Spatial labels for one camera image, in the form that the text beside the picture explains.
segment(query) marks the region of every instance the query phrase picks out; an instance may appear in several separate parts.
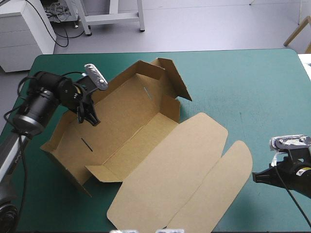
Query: black cable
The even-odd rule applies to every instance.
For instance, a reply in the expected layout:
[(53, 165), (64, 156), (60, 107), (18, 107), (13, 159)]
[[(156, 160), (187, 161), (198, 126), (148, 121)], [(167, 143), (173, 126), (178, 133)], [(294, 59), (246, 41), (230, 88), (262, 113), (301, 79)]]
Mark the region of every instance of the black cable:
[(69, 74), (82, 74), (82, 72), (73, 71), (73, 72), (68, 72), (68, 73), (62, 74), (61, 76), (66, 76), (66, 75), (69, 75)]
[(45, 24), (43, 18), (41, 17), (40, 13), (39, 13), (38, 10), (35, 8), (35, 6), (34, 6), (31, 2), (29, 2), (28, 0), (25, 0), (25, 1), (28, 2), (28, 3), (34, 8), (34, 10), (38, 13), (40, 19), (42, 20), (42, 22), (43, 22), (43, 24), (44, 24), (46, 30), (48, 31), (50, 37), (52, 38), (52, 40), (53, 40), (58, 46), (60, 46), (60, 47), (63, 47), (63, 48), (67, 47), (67, 46), (69, 45), (69, 38), (68, 38), (67, 31), (65, 30), (65, 34), (66, 34), (66, 36), (67, 36), (67, 37), (66, 37), (66, 38), (67, 38), (67, 44), (66, 44), (66, 45), (60, 45), (60, 44), (53, 38), (53, 36), (51, 35), (51, 33), (50, 33), (50, 31), (49, 31), (47, 25)]
[(27, 165), (26, 165), (26, 159), (25, 159), (25, 154), (24, 154), (24, 148), (23, 148), (23, 142), (22, 142), (22, 139), (21, 139), (21, 134), (18, 135), (18, 141), (19, 141), (19, 151), (20, 151), (20, 154), (21, 154), (21, 159), (22, 159), (23, 167), (24, 167), (24, 186), (23, 186), (23, 194), (21, 196), (20, 207), (19, 207), (19, 211), (18, 211), (17, 223), (20, 220), (20, 216), (21, 216), (21, 213), (23, 211), (24, 204), (25, 204), (25, 197), (26, 197), (26, 191), (27, 191), (27, 178), (28, 178), (28, 170), (27, 170)]
[(26, 100), (23, 96), (21, 96), (21, 86), (27, 81), (27, 80), (30, 80), (30, 79), (35, 79), (35, 77), (30, 77), (30, 76), (27, 76), (25, 78), (23, 78), (19, 84), (18, 84), (18, 87), (17, 87), (17, 96), (20, 97), (21, 99), (23, 100)]
[(7, 116), (8, 116), (10, 113), (14, 112), (15, 110), (19, 109), (21, 106), (22, 106), (22, 104), (19, 105), (19, 106), (17, 106), (17, 107), (15, 107), (15, 108), (13, 108), (12, 110), (6, 112), (6, 113), (3, 115), (4, 120), (5, 120), (6, 122), (8, 122), (11, 126), (13, 126), (14, 129), (16, 129), (14, 123), (11, 122)]
[(300, 207), (300, 205), (298, 204), (297, 200), (295, 199), (295, 197), (292, 195), (292, 193), (290, 192), (290, 190), (287, 188), (285, 182), (283, 181), (283, 179), (281, 178), (278, 170), (277, 170), (277, 167), (275, 166), (275, 169), (276, 169), (276, 174), (278, 176), (278, 178), (280, 179), (280, 181), (282, 182), (284, 188), (286, 189), (286, 191), (288, 192), (288, 194), (291, 196), (291, 198), (293, 199), (294, 203), (296, 204), (297, 208), (300, 210), (301, 214), (303, 215), (303, 217), (305, 218), (305, 220), (307, 221), (309, 227), (311, 228), (311, 223), (307, 217), (307, 215), (305, 214), (305, 212), (302, 210), (302, 208)]
[[(54, 32), (54, 33), (55, 33), (56, 35), (60, 36), (60, 37), (67, 38), (67, 37), (65, 37), (65, 36), (63, 36), (63, 35), (60, 35), (60, 34), (56, 33), (56, 32)], [(69, 36), (68, 38), (69, 38), (69, 39), (78, 38), (78, 37), (82, 36), (83, 33), (84, 33), (84, 30), (83, 30), (79, 35), (76, 35), (76, 36)]]
[[(53, 14), (52, 12), (49, 12), (49, 11), (45, 11), (45, 13), (50, 14), (50, 15), (49, 15), (49, 18), (50, 18), (50, 17), (56, 17), (56, 16), (57, 16), (56, 14)], [(55, 31), (54, 31), (54, 33), (55, 33), (56, 35), (62, 37), (62, 38), (74, 39), (74, 38), (78, 38), (78, 37), (82, 36), (83, 33), (84, 33), (84, 30), (83, 30), (79, 35), (75, 35), (75, 36), (63, 36), (63, 35), (61, 35), (61, 34), (58, 34), (58, 33), (55, 32)]]

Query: cabinet drawer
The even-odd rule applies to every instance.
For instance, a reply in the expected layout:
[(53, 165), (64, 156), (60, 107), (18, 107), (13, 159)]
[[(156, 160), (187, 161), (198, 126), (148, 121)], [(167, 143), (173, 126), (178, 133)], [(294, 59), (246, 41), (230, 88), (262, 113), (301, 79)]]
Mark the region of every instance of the cabinet drawer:
[(0, 17), (0, 33), (29, 30), (22, 16)]
[(36, 41), (31, 31), (0, 33), (0, 48), (33, 44)]
[(0, 66), (5, 72), (29, 70), (41, 54), (38, 45), (0, 48)]

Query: cardboard box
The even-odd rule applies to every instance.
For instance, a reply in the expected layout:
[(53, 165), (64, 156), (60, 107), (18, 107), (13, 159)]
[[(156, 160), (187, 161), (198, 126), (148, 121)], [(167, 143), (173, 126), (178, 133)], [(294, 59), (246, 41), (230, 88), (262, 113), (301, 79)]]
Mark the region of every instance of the cardboard box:
[(227, 129), (204, 113), (176, 126), (122, 183), (107, 217), (117, 229), (212, 232), (252, 171), (236, 141), (222, 156)]
[(191, 100), (172, 60), (138, 61), (93, 94), (99, 125), (66, 112), (41, 148), (80, 190), (92, 174), (121, 182), (178, 125), (178, 96)]

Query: white desk leg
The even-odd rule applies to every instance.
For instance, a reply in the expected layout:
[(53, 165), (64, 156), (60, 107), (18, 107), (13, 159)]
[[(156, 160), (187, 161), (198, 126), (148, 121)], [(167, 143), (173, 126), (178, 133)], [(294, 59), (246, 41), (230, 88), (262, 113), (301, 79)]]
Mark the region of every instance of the white desk leg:
[(110, 0), (109, 14), (117, 14), (119, 12), (119, 0)]
[(76, 3), (76, 7), (77, 7), (77, 10), (78, 10), (78, 13), (79, 13), (79, 16), (80, 16), (83, 28), (84, 28), (84, 32), (87, 35), (91, 35), (91, 31), (88, 28), (88, 24), (86, 22), (86, 12), (83, 10), (83, 6), (84, 5), (83, 5), (83, 2), (81, 2), (81, 1), (82, 0), (74, 0), (74, 2)]
[(145, 22), (144, 22), (144, 12), (142, 10), (142, 0), (137, 0), (138, 5), (138, 16), (139, 16), (139, 25), (140, 25), (140, 31), (145, 31)]
[(298, 25), (301, 23), (301, 11), (302, 11), (302, 0), (300, 0), (300, 6), (299, 6), (299, 19), (298, 19)]

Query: green table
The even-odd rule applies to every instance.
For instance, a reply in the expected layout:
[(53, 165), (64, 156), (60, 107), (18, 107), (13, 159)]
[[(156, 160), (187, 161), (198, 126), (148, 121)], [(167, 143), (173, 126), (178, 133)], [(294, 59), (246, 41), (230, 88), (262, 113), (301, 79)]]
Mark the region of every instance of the green table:
[[(135, 61), (150, 62), (157, 57), (174, 60), (193, 99), (181, 99), (181, 121), (198, 112), (210, 115), (229, 131), (224, 152), (236, 140), (249, 146), (253, 171), (262, 171), (271, 162), (274, 153), (269, 151), (268, 142), (272, 136), (311, 135), (311, 82), (293, 50), (42, 55), (35, 60), (30, 74), (40, 70), (56, 74), (83, 71), (84, 64), (94, 63), (111, 80)], [(45, 132), (26, 149), (29, 183), (18, 229), (109, 231), (113, 225), (106, 218), (106, 211), (121, 184), (100, 183), (91, 178), (85, 185), (93, 195), (90, 198), (78, 192), (39, 149), (64, 111), (64, 107), (59, 107)], [(1, 141), (9, 130), (7, 125)], [(19, 194), (22, 177), (20, 164), (14, 177)], [(296, 192), (294, 195), (311, 217), (311, 200)], [(307, 224), (284, 189), (256, 184), (251, 178), (214, 229), (306, 230)]]

